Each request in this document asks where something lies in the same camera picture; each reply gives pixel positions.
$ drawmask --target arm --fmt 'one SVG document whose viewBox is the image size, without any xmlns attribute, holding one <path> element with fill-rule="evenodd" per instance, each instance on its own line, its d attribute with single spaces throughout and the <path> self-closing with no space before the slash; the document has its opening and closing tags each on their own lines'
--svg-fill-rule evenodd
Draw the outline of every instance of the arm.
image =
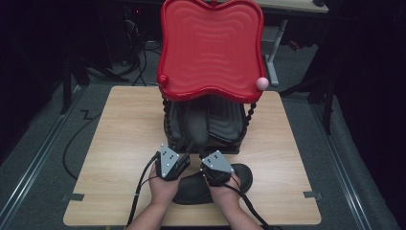
<svg viewBox="0 0 406 230">
<path fill-rule="evenodd" d="M 155 164 L 149 173 L 151 201 L 148 206 L 131 222 L 127 230 L 160 229 L 165 213 L 175 197 L 180 179 L 165 181 L 156 177 Z"/>
<path fill-rule="evenodd" d="M 234 179 L 230 179 L 227 182 L 228 185 L 238 189 L 237 183 L 239 183 L 239 178 L 233 174 Z M 214 204 L 218 206 L 221 213 L 226 218 L 227 222 L 233 230 L 245 230 L 245 229 L 262 229 L 250 216 L 248 216 L 244 210 L 239 206 L 239 195 L 226 187 L 211 187 L 210 193 L 212 194 L 212 199 Z"/>
</svg>

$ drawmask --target pink ball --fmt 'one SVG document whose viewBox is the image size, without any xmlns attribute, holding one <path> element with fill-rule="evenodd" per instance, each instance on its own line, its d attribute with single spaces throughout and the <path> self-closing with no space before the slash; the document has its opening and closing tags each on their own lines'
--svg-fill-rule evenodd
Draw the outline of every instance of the pink ball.
<svg viewBox="0 0 406 230">
<path fill-rule="evenodd" d="M 267 78 L 261 77 L 257 79 L 257 89 L 265 90 L 269 85 L 269 80 Z"/>
<path fill-rule="evenodd" d="M 158 84 L 161 86 L 161 87 L 166 87 L 167 85 L 168 85 L 168 83 L 169 83 L 169 78 L 168 78 L 168 76 L 166 76 L 166 75 L 160 75 L 160 76 L 158 76 L 158 78 L 156 79 L 156 81 L 158 82 Z"/>
</svg>

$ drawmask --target red tray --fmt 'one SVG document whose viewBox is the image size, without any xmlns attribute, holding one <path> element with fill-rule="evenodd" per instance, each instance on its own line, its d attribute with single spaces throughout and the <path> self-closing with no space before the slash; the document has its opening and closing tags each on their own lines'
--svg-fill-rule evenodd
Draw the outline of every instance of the red tray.
<svg viewBox="0 0 406 230">
<path fill-rule="evenodd" d="M 216 94 L 245 104 L 259 99 L 257 80 L 265 72 L 263 16 L 257 3 L 167 0 L 161 22 L 164 43 L 157 81 L 163 97 L 186 101 Z"/>
</svg>

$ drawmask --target wooden table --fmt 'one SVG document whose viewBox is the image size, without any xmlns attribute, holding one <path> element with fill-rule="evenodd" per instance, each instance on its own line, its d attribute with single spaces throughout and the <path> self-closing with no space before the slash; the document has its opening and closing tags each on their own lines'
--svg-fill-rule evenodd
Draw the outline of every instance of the wooden table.
<svg viewBox="0 0 406 230">
<path fill-rule="evenodd" d="M 74 194 L 84 195 L 84 198 L 70 200 L 65 224 L 126 225 L 141 173 L 160 145 L 167 143 L 163 123 L 158 88 L 112 88 L 74 190 Z M 277 92 L 263 92 L 240 153 L 226 157 L 231 163 L 243 163 L 252 170 L 254 183 L 247 195 L 269 224 L 318 224 L 321 221 L 315 199 L 304 196 L 311 187 Z M 199 165 L 198 156 L 192 155 L 185 174 L 197 172 Z M 146 183 L 138 212 L 149 200 Z M 241 204 L 249 213 L 243 200 Z M 213 204 L 172 203 L 163 225 L 215 226 L 227 225 L 227 222 Z"/>
</svg>

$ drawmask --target black wire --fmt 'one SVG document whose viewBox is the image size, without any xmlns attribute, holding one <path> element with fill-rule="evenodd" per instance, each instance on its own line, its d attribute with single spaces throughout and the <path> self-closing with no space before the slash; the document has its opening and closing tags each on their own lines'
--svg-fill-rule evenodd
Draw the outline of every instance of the black wire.
<svg viewBox="0 0 406 230">
<path fill-rule="evenodd" d="M 134 72 L 138 67 L 140 67 L 140 59 L 139 58 L 137 58 L 134 61 L 134 63 L 132 63 L 131 66 L 128 69 L 122 71 L 121 73 L 117 73 L 117 74 L 114 74 L 114 75 L 116 75 L 117 77 L 122 77 L 124 75 L 127 75 L 127 74 L 130 74 L 130 73 Z M 96 78 L 107 78 L 106 75 L 98 75 L 97 73 L 91 71 L 90 69 L 87 70 L 87 73 L 89 75 L 91 75 L 91 76 L 96 77 Z"/>
<path fill-rule="evenodd" d="M 161 53 L 159 53 L 158 51 L 154 51 L 154 50 L 146 50 L 146 51 L 150 51 L 150 52 L 155 53 L 157 55 L 161 55 Z"/>
<path fill-rule="evenodd" d="M 155 175 L 155 176 L 152 176 L 151 178 L 148 178 L 148 179 L 146 179 L 146 180 L 144 180 L 144 182 L 141 184 L 141 186 L 143 186 L 145 183 L 147 183 L 149 180 L 151 180 L 151 179 L 155 179 L 155 178 L 157 178 L 158 177 L 158 175 Z"/>
<path fill-rule="evenodd" d="M 146 175 L 147 169 L 149 168 L 149 166 L 155 161 L 156 158 L 158 158 L 158 155 L 160 153 L 157 151 L 152 158 L 149 160 L 149 162 L 147 163 L 146 167 L 143 170 L 143 173 L 141 174 L 140 180 L 138 182 L 138 186 L 137 189 L 135 190 L 135 195 L 134 195 L 134 199 L 132 200 L 132 206 L 131 206 L 131 212 L 129 214 L 128 217 L 128 222 L 127 222 L 127 226 L 132 222 L 132 219 L 134 218 L 134 214 L 135 214 L 135 209 L 137 207 L 137 203 L 138 203 L 138 197 L 140 197 L 140 192 L 141 192 L 141 187 L 143 186 L 143 179 L 144 176 Z"/>
<path fill-rule="evenodd" d="M 161 41 L 152 41 L 152 42 L 157 42 L 158 46 L 154 47 L 154 48 L 150 48 L 150 49 L 145 49 L 146 51 L 154 51 L 154 50 L 157 50 L 157 49 L 161 48 L 161 44 L 162 44 Z"/>
<path fill-rule="evenodd" d="M 75 140 L 75 138 L 80 134 L 80 132 L 82 130 L 84 130 L 89 124 L 91 124 L 93 121 L 95 121 L 97 118 L 99 118 L 102 114 L 98 114 L 96 117 L 92 118 L 91 120 L 89 120 L 86 124 L 84 124 L 84 126 L 82 126 L 76 133 L 75 135 L 69 140 L 68 144 L 65 147 L 65 150 L 63 152 L 63 156 L 62 156 L 62 163 L 63 163 L 63 168 L 65 169 L 65 171 L 75 180 L 78 180 L 78 177 L 75 176 L 69 169 L 68 166 L 66 165 L 66 153 L 68 152 L 69 147 L 71 146 L 72 142 Z"/>
<path fill-rule="evenodd" d="M 240 190 L 228 185 L 228 184 L 223 184 L 224 187 L 233 190 L 234 192 L 236 192 L 237 194 L 239 194 L 239 196 L 242 197 L 242 199 L 244 200 L 245 204 L 247 205 L 248 209 L 251 211 L 251 213 L 254 215 L 254 217 L 256 217 L 259 222 L 263 225 L 263 227 L 267 230 L 272 229 L 271 226 L 268 225 L 268 223 L 266 223 L 266 221 L 257 213 L 257 211 L 254 209 L 253 204 L 251 203 L 251 201 L 248 199 L 247 195 L 245 195 L 244 193 L 242 193 Z"/>
<path fill-rule="evenodd" d="M 144 86 L 147 86 L 147 84 L 146 84 L 146 82 L 144 81 L 144 78 L 143 78 L 144 71 L 146 71 L 146 68 L 147 68 L 147 54 L 146 54 L 146 50 L 143 50 L 143 54 L 144 54 L 144 61 L 145 61 L 143 70 L 140 69 L 140 74 L 137 76 L 137 78 L 135 79 L 135 81 L 132 83 L 132 86 L 134 86 L 134 85 L 137 83 L 137 81 L 138 81 L 139 78 L 141 78 L 141 81 L 143 81 Z"/>
<path fill-rule="evenodd" d="M 234 181 L 236 182 L 236 184 L 238 185 L 238 188 L 241 189 L 241 187 L 239 186 L 237 180 L 236 180 L 235 178 L 233 178 L 233 180 L 234 180 Z"/>
</svg>

